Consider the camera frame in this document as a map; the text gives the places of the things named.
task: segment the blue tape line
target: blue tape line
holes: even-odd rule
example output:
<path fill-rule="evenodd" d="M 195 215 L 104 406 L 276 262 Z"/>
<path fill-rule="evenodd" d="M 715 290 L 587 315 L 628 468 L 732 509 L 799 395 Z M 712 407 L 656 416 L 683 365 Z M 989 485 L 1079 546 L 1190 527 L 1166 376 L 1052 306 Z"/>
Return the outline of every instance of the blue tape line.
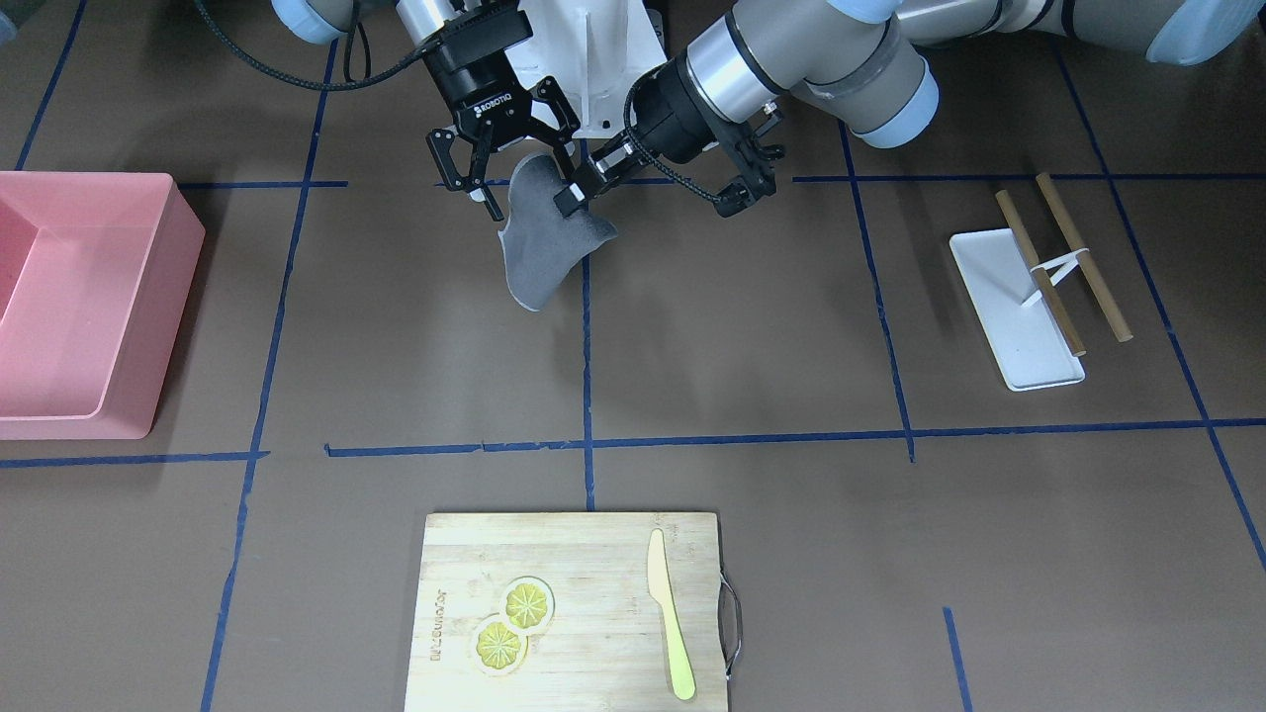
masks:
<path fill-rule="evenodd" d="M 975 428 L 919 428 L 915 437 L 979 437 L 986 435 L 1063 435 L 1203 428 L 1204 421 L 1142 421 L 1125 423 L 1069 423 L 1050 426 L 981 426 Z"/>
<path fill-rule="evenodd" d="M 400 457 L 408 455 L 465 455 L 470 452 L 532 452 L 537 450 L 582 450 L 582 440 L 546 440 L 536 442 L 467 442 L 458 445 L 405 445 L 398 447 L 330 447 L 328 457 Z"/>
<path fill-rule="evenodd" d="M 167 465 L 172 462 L 248 462 L 267 457 L 267 451 L 254 452 L 167 452 L 156 455 L 103 455 L 86 457 L 30 457 L 0 460 L 0 470 L 30 467 L 84 467 L 97 465 Z"/>
<path fill-rule="evenodd" d="M 853 191 L 853 208 L 857 210 L 857 227 L 862 233 L 862 250 L 866 252 L 866 267 L 871 272 L 875 288 L 875 309 L 879 312 L 879 324 L 884 329 L 884 343 L 887 346 L 887 360 L 893 369 L 893 390 L 896 393 L 896 407 L 901 413 L 901 428 L 905 431 L 905 448 L 910 462 L 914 462 L 914 436 L 910 432 L 910 413 L 905 408 L 905 391 L 901 389 L 901 370 L 896 364 L 896 348 L 893 346 L 893 332 L 887 326 L 887 313 L 884 309 L 884 289 L 879 284 L 879 269 L 875 266 L 875 252 L 871 250 L 870 229 L 866 227 L 866 209 L 862 208 L 862 191 L 857 186 L 857 170 L 853 166 L 853 152 L 848 148 L 848 128 L 843 122 L 836 122 L 839 130 L 839 143 L 844 148 L 844 163 L 848 166 L 848 185 Z"/>
<path fill-rule="evenodd" d="M 1204 398 L 1200 395 L 1200 388 L 1195 383 L 1195 376 L 1191 374 L 1191 367 L 1188 365 L 1186 356 L 1182 352 L 1182 345 L 1179 343 L 1177 331 L 1174 328 L 1174 323 L 1170 321 L 1169 309 L 1165 308 L 1165 302 L 1161 299 L 1161 291 L 1156 286 L 1156 280 L 1152 279 L 1152 271 L 1147 266 L 1147 258 L 1143 257 L 1143 247 L 1138 242 L 1138 236 L 1134 233 L 1134 226 L 1129 220 L 1129 214 L 1125 212 L 1125 204 L 1120 198 L 1120 193 L 1117 190 L 1117 181 L 1113 180 L 1112 172 L 1108 170 L 1108 160 L 1104 157 L 1104 152 L 1099 146 L 1099 139 L 1095 137 L 1095 130 L 1090 124 L 1090 115 L 1086 113 L 1085 105 L 1081 103 L 1081 96 L 1077 94 L 1077 87 L 1072 81 L 1072 73 L 1069 71 L 1069 65 L 1063 61 L 1063 53 L 1060 52 L 1060 46 L 1052 37 L 1050 41 L 1051 52 L 1055 54 L 1056 63 L 1060 66 L 1060 73 L 1063 76 L 1063 82 L 1069 87 L 1069 95 L 1072 98 L 1074 105 L 1077 108 L 1077 115 L 1081 117 L 1081 124 L 1086 129 L 1086 136 L 1090 139 L 1090 147 L 1095 152 L 1095 157 L 1099 160 L 1099 167 L 1103 168 L 1105 176 L 1108 176 L 1108 189 L 1112 191 L 1113 201 L 1117 204 L 1117 213 L 1120 215 L 1122 224 L 1125 227 L 1125 236 L 1129 238 L 1129 245 L 1134 250 L 1134 258 L 1138 261 L 1138 267 L 1143 272 L 1143 280 L 1147 283 L 1147 290 L 1152 294 L 1152 302 L 1156 304 L 1156 310 L 1161 317 L 1161 323 L 1165 326 L 1165 333 L 1170 337 L 1170 346 L 1174 348 L 1174 355 L 1177 357 L 1179 366 L 1182 369 L 1182 378 L 1186 380 L 1188 388 L 1191 390 L 1191 398 L 1195 400 L 1196 410 L 1200 413 L 1200 418 L 1205 426 L 1209 435 L 1209 443 L 1213 446 L 1214 454 L 1218 456 L 1218 464 L 1222 466 L 1222 474 L 1227 480 L 1227 486 L 1231 488 L 1231 494 L 1236 500 L 1236 507 L 1239 509 L 1239 518 L 1244 523 L 1244 530 L 1248 532 L 1248 538 L 1253 545 L 1253 550 L 1257 552 L 1257 563 L 1261 565 L 1262 571 L 1266 571 L 1266 547 L 1262 546 L 1261 536 L 1257 533 L 1257 524 L 1253 523 L 1252 513 L 1248 511 L 1244 498 L 1239 492 L 1239 483 L 1236 481 L 1236 474 L 1231 469 L 1231 462 L 1227 461 L 1225 452 L 1222 450 L 1222 442 L 1218 440 L 1218 432 L 1212 418 L 1209 418 L 1209 410 L 1205 408 Z"/>
<path fill-rule="evenodd" d="M 592 380 L 592 322 L 590 321 L 590 280 L 589 255 L 580 261 L 580 303 L 581 327 L 585 334 L 585 375 L 584 375 L 584 422 L 585 422 L 585 509 L 594 512 L 598 509 L 595 500 L 596 483 L 594 480 L 594 380 Z"/>
<path fill-rule="evenodd" d="M 248 180 L 237 182 L 179 182 L 180 190 L 238 190 L 260 188 L 347 188 L 346 180 Z"/>
<path fill-rule="evenodd" d="M 71 56 L 71 47 L 75 46 L 75 38 L 78 37 L 78 25 L 84 20 L 84 10 L 86 8 L 87 0 L 80 0 L 78 9 L 75 10 L 75 20 L 71 22 L 71 30 L 66 35 L 66 44 L 62 46 L 62 56 L 57 58 L 57 67 L 53 70 L 52 79 L 48 80 L 48 87 L 44 89 L 44 98 L 39 101 L 39 109 L 35 110 L 34 120 L 30 122 L 30 130 L 27 132 L 27 142 L 22 144 L 22 153 L 18 155 L 18 163 L 13 168 L 15 171 L 20 171 L 27 166 L 27 157 L 30 156 L 30 147 L 35 143 L 39 124 L 44 120 L 44 111 L 48 110 L 48 103 L 53 100 L 57 81 L 62 79 L 66 60 Z"/>
<path fill-rule="evenodd" d="M 328 84 L 334 73 L 334 57 L 338 51 L 338 42 L 329 46 L 329 56 L 325 58 L 325 82 Z M 295 210 L 295 227 L 290 233 L 290 251 L 286 255 L 286 270 L 281 277 L 281 293 L 277 296 L 277 313 L 272 323 L 272 340 L 268 345 L 268 360 L 263 371 L 263 385 L 260 389 L 260 413 L 256 417 L 254 431 L 251 436 L 251 450 L 258 450 L 263 440 L 263 423 L 268 416 L 268 398 L 272 394 L 272 376 L 277 367 L 277 351 L 281 346 L 281 328 L 286 321 L 286 295 L 290 290 L 290 275 L 295 267 L 295 252 L 299 248 L 299 236 L 304 227 L 304 212 L 308 207 L 309 182 L 313 177 L 313 166 L 316 163 L 316 148 L 320 144 L 320 127 L 325 118 L 325 99 L 328 92 L 322 91 L 316 101 L 316 117 L 313 119 L 311 141 L 308 146 L 308 165 L 304 168 L 304 186 L 299 189 L 299 207 Z M 242 498 L 238 502 L 237 533 L 233 541 L 233 565 L 224 579 L 224 590 L 220 593 L 220 611 L 215 620 L 215 636 L 211 639 L 211 656 L 206 664 L 206 682 L 203 685 L 201 712 L 211 711 L 211 698 L 215 693 L 215 678 L 220 669 L 220 654 L 224 650 L 224 632 L 228 628 L 229 609 L 233 603 L 233 587 L 237 583 L 237 568 L 242 559 L 242 540 L 246 536 L 246 519 L 249 513 L 247 500 L 254 488 L 254 471 L 257 460 L 251 460 L 246 465 L 246 475 L 242 478 Z"/>
<path fill-rule="evenodd" d="M 595 448 L 663 447 L 682 445 L 762 445 L 776 442 L 841 442 L 849 440 L 903 440 L 905 431 L 808 432 L 770 435 L 705 435 L 682 437 L 619 437 L 595 440 Z"/>
<path fill-rule="evenodd" d="M 958 696 L 962 697 L 962 712 L 972 712 L 971 688 L 967 685 L 967 669 L 962 666 L 962 649 L 958 647 L 958 627 L 953 622 L 953 611 L 946 606 L 941 612 L 946 617 L 946 633 L 950 636 L 950 654 L 953 655 L 953 671 L 958 678 Z"/>
<path fill-rule="evenodd" d="M 1232 418 L 1212 421 L 1219 428 L 1263 427 L 1266 418 Z M 1017 435 L 1076 435 L 1096 432 L 1169 431 L 1203 428 L 1204 421 L 1138 421 L 1123 423 L 1067 423 L 1039 426 L 981 426 L 974 428 L 915 428 L 915 438 L 981 437 Z M 671 447 L 690 445 L 762 445 L 779 442 L 841 442 L 852 440 L 905 440 L 904 429 L 839 431 L 756 435 L 705 435 L 665 437 L 611 437 L 592 440 L 595 450 L 620 447 Z M 329 457 L 395 457 L 409 455 L 462 455 L 470 452 L 528 452 L 541 450 L 584 450 L 585 440 L 546 440 L 524 442 L 470 442 L 457 445 L 410 445 L 395 447 L 330 447 L 324 446 Z"/>
<path fill-rule="evenodd" d="M 238 499 L 237 530 L 233 538 L 233 564 L 224 576 L 220 590 L 220 611 L 215 617 L 215 635 L 211 637 L 211 658 L 206 663 L 206 682 L 203 684 L 201 712 L 210 712 L 211 696 L 215 692 L 215 678 L 220 671 L 220 655 L 224 651 L 224 633 L 228 630 L 229 604 L 233 602 L 233 587 L 237 584 L 237 566 L 242 560 L 242 541 L 246 537 L 246 517 L 249 513 L 247 499 L 254 488 L 254 460 L 247 462 L 246 476 L 242 478 L 242 497 Z"/>

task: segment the metal handle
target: metal handle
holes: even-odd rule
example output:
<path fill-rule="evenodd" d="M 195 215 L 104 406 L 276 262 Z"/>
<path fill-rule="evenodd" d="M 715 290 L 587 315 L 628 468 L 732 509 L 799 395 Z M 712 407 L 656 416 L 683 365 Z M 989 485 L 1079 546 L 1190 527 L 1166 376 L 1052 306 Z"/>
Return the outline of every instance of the metal handle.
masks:
<path fill-rule="evenodd" d="M 729 594 L 730 601 L 734 602 L 734 651 L 725 655 L 725 680 L 728 682 L 734 675 L 734 664 L 738 663 L 738 656 L 743 654 L 743 607 L 738 602 L 738 593 L 734 587 L 729 585 L 729 579 L 725 578 L 725 570 L 720 571 L 720 594 Z M 718 611 L 718 626 L 717 630 L 720 631 L 720 649 L 722 652 L 725 651 L 725 627 L 720 625 L 720 607 Z"/>

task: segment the pink container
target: pink container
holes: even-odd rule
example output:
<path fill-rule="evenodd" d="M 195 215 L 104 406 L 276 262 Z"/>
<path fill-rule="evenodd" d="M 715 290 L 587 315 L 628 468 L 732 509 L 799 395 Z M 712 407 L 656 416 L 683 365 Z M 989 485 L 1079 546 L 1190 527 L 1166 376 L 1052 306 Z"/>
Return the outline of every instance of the pink container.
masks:
<path fill-rule="evenodd" d="M 205 231 L 162 174 L 0 172 L 0 440 L 137 440 Z"/>

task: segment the printed lemon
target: printed lemon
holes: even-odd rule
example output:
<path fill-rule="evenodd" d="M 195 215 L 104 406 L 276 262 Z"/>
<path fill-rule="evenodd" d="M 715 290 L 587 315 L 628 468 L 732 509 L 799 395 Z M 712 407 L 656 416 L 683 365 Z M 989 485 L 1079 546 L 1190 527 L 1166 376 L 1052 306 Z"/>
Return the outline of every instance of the printed lemon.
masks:
<path fill-rule="evenodd" d="M 505 625 L 519 635 L 536 635 L 553 618 L 553 592 L 536 576 L 522 576 L 505 587 L 503 597 Z"/>
<path fill-rule="evenodd" d="M 510 673 L 527 654 L 528 639 L 508 628 L 500 616 L 492 616 L 475 628 L 475 659 L 485 674 Z"/>

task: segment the yellow knife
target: yellow knife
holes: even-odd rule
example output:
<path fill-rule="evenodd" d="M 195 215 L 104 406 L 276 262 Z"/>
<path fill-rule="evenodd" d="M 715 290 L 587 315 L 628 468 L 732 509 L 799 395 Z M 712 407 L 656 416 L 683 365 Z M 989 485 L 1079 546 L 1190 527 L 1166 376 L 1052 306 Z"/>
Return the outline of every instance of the yellow knife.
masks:
<path fill-rule="evenodd" d="M 668 559 L 663 551 L 663 530 L 651 532 L 651 545 L 646 550 L 646 579 L 663 612 L 663 637 L 668 647 L 668 673 L 672 677 L 672 694 L 677 699 L 695 696 L 695 673 L 690 669 L 686 641 L 677 623 L 677 607 L 672 603 L 672 585 L 668 583 Z"/>

